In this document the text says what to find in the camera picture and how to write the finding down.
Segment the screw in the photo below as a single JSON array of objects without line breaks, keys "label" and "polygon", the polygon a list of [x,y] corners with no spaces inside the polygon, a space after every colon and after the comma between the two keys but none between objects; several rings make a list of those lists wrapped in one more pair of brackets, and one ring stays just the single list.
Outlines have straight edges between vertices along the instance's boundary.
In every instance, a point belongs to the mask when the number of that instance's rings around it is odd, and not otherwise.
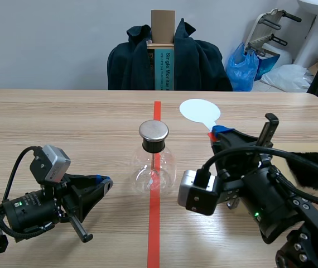
[{"label": "screw", "polygon": [[306,262],[308,260],[308,257],[306,255],[304,255],[304,254],[300,254],[299,255],[299,260],[301,262]]},{"label": "screw", "polygon": [[304,233],[301,233],[301,234],[300,234],[300,238],[301,238],[301,239],[304,239],[304,240],[308,240],[307,235],[304,234]]},{"label": "screw", "polygon": [[296,243],[296,244],[294,244],[294,248],[296,251],[299,251],[302,249],[302,246],[300,244]]}]

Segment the wire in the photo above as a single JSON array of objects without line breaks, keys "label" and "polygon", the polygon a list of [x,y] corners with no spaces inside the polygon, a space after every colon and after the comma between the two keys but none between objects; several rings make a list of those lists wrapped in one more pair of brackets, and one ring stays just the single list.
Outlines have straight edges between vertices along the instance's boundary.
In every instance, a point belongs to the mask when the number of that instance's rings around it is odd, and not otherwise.
[{"label": "wire", "polygon": [[297,189],[289,180],[287,180],[282,174],[279,174],[276,176],[276,179],[283,184],[287,189],[295,193],[296,195],[299,195],[302,198],[305,198],[315,204],[318,204],[318,197],[315,197],[314,195],[305,193],[299,189]]},{"label": "wire", "polygon": [[[260,147],[260,146],[250,146],[250,147],[239,147],[239,148],[232,148],[232,149],[227,149],[224,151],[221,151],[217,154],[215,154],[213,157],[211,157],[204,165],[203,169],[204,170],[209,170],[212,164],[214,164],[216,161],[226,157],[226,156],[231,156],[231,155],[237,155],[237,154],[243,154],[246,152],[258,152],[261,154],[270,154],[270,155],[275,155],[279,156],[288,160],[291,160],[292,162],[297,162],[299,164],[305,165],[308,169],[314,171],[315,173],[318,174],[318,164],[309,161],[307,159],[304,159],[298,155],[295,155],[291,152],[286,152],[274,148],[266,148],[266,147]],[[293,193],[309,200],[312,201],[313,203],[318,204],[318,197],[315,197],[311,194],[307,194],[301,190],[298,190],[297,188],[294,187],[286,178],[283,176],[278,176],[277,179],[285,186],[288,188],[290,191]]]},{"label": "wire", "polygon": [[18,159],[15,161],[15,164],[14,164],[14,167],[13,167],[13,170],[10,174],[10,177],[9,177],[9,180],[8,180],[8,184],[7,184],[7,187],[5,189],[5,192],[4,192],[4,197],[3,197],[3,201],[5,201],[6,199],[8,199],[8,196],[9,196],[9,192],[10,192],[10,189],[12,187],[12,183],[14,181],[14,177],[15,177],[15,173],[16,173],[16,170],[18,169],[19,167],[19,164],[21,162],[21,160],[23,159],[23,157],[26,155],[27,152],[29,151],[35,151],[37,149],[40,149],[41,147],[39,146],[30,146],[26,149],[24,149],[20,155],[18,156]]}]

